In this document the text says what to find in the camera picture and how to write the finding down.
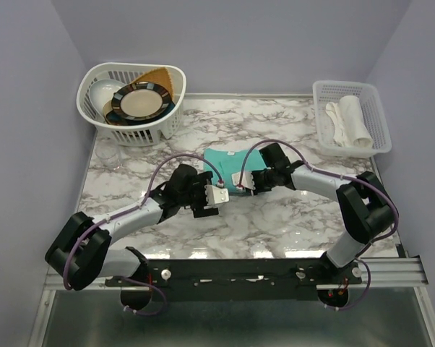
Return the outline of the teal t shirt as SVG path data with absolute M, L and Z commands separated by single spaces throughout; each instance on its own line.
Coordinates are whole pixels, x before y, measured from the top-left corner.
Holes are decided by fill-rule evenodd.
M 242 150 L 237 152 L 227 151 L 227 150 L 213 150 L 207 148 L 204 150 L 203 158 L 208 160 L 220 173 L 222 176 L 225 188 L 228 190 L 230 195 L 243 195 L 244 192 L 239 191 L 237 187 L 233 184 L 232 175 L 234 173 L 240 172 L 241 167 L 246 157 L 248 150 Z M 266 165 L 263 161 L 262 156 L 258 150 L 253 150 L 246 161 L 245 170 L 263 170 Z

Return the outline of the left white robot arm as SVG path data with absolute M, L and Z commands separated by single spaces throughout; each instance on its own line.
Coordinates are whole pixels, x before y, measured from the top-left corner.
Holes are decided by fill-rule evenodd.
M 183 207 L 195 218 L 217 215 L 218 205 L 229 201 L 223 180 L 212 183 L 213 173 L 198 173 L 181 164 L 170 179 L 148 190 L 124 209 L 94 217 L 73 214 L 45 254 L 45 261 L 63 279 L 67 289 L 80 291 L 96 278 L 121 275 L 132 286 L 146 278 L 146 267 L 131 250 L 115 252 L 112 244 L 145 227 L 162 223 Z

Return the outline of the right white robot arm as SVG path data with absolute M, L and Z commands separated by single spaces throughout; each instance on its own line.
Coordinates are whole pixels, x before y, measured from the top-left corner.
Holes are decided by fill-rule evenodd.
M 263 142 L 259 153 L 266 168 L 250 172 L 252 194 L 269 192 L 275 187 L 307 191 L 328 198 L 339 205 L 345 231 L 320 257 L 320 278 L 335 283 L 345 274 L 345 267 L 360 257 L 376 241 L 397 230 L 399 213 L 376 174 L 365 171 L 348 176 L 312 166 L 300 152 L 292 162 L 281 148 L 286 142 Z

